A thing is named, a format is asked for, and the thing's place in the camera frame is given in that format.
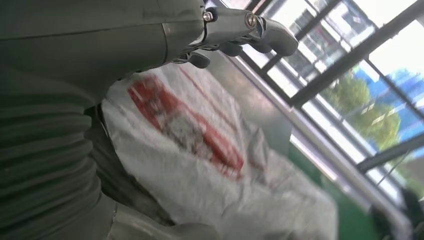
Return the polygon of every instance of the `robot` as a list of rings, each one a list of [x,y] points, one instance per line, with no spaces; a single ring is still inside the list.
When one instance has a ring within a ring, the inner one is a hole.
[[[282,56],[298,46],[278,22],[201,0],[0,1],[0,239],[218,239],[104,195],[84,110],[124,76],[205,68],[199,50],[236,56],[244,44]]]

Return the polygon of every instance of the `robotic finger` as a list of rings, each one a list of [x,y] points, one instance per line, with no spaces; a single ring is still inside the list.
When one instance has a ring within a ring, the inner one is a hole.
[[[248,10],[211,7],[203,13],[204,31],[192,42],[174,63],[190,62],[205,67],[210,60],[196,52],[190,61],[189,55],[196,50],[216,51],[235,57],[249,44],[260,53],[274,50],[282,56],[292,55],[298,48],[296,38],[279,22],[254,15]]]

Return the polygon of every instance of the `plastic bag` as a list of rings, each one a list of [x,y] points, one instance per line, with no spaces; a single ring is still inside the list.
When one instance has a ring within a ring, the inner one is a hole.
[[[224,240],[335,240],[333,201],[243,119],[207,70],[168,64],[116,82],[102,103],[127,173],[178,224]]]

